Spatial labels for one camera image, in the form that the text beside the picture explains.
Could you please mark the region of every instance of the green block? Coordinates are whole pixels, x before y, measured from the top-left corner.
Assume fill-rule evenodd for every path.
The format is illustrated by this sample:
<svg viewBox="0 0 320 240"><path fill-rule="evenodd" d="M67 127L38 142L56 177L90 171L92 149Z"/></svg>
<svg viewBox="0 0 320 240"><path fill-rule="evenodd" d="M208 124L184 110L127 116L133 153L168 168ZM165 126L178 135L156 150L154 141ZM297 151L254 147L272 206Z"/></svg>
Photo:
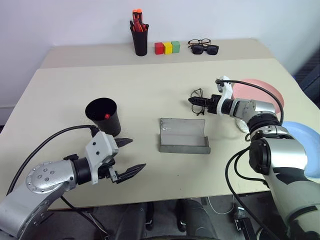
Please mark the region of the green block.
<svg viewBox="0 0 320 240"><path fill-rule="evenodd" d="M177 54L180 52L180 42L178 41L172 41L172 53Z"/></svg>

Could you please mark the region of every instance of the pink plate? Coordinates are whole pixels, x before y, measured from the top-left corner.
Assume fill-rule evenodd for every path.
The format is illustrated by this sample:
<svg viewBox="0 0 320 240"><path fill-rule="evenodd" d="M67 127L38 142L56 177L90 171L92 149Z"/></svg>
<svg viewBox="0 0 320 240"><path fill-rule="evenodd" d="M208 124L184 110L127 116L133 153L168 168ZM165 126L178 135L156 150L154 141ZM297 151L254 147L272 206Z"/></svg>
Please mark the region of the pink plate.
<svg viewBox="0 0 320 240"><path fill-rule="evenodd" d="M254 85L258 85L259 87L262 87L266 90L268 90L269 92L271 92L272 94L274 94L280 101L280 103L282 104L282 107L285 105L285 101L284 98L282 97L281 93L275 89L272 85L264 82L264 81L260 81L258 79L252 79L252 78L247 78L247 79L242 79L241 81L243 82L247 82L250 84L254 84ZM265 93L264 91L261 91L257 88L254 88L252 86L247 86L247 85L243 85L240 83L235 83L232 87L233 89L233 94L232 97L234 99L252 99L252 100L258 100L258 101L263 101L263 102L267 102L267 103L272 103L275 107L275 113L279 113L280 109L279 106L277 104L277 102L271 97L269 96L267 93Z"/></svg>

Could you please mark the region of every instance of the blue plate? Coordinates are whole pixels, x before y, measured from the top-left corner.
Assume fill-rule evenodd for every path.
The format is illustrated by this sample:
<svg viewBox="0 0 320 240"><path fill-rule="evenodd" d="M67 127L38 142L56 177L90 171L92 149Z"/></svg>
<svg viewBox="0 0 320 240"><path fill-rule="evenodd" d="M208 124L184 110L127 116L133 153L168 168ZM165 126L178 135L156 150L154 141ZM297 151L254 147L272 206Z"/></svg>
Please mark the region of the blue plate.
<svg viewBox="0 0 320 240"><path fill-rule="evenodd" d="M308 163L304 175L309 178L320 178L320 135L312 128L294 121L282 124L289 133L304 147Z"/></svg>

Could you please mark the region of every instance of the yellow block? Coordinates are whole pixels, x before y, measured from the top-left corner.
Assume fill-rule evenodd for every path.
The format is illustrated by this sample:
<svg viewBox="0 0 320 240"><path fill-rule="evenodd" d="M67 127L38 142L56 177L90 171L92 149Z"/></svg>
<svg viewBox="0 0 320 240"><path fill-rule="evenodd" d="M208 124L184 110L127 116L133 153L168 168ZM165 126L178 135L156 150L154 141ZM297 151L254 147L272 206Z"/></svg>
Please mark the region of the yellow block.
<svg viewBox="0 0 320 240"><path fill-rule="evenodd" d="M164 42L164 54L172 54L172 44L171 42Z"/></svg>

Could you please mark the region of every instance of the black cup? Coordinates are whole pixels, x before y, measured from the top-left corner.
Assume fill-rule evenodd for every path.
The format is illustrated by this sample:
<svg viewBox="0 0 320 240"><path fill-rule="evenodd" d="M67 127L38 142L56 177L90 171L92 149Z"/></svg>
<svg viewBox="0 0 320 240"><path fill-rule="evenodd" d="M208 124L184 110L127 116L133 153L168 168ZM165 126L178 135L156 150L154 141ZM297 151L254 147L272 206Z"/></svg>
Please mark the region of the black cup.
<svg viewBox="0 0 320 240"><path fill-rule="evenodd" d="M85 108L85 115L106 134L115 137L121 132L117 104L110 98L102 97L90 102Z"/></svg>
<svg viewBox="0 0 320 240"><path fill-rule="evenodd" d="M131 28L135 54L144 56L148 53L148 29L146 31L133 31Z"/></svg>

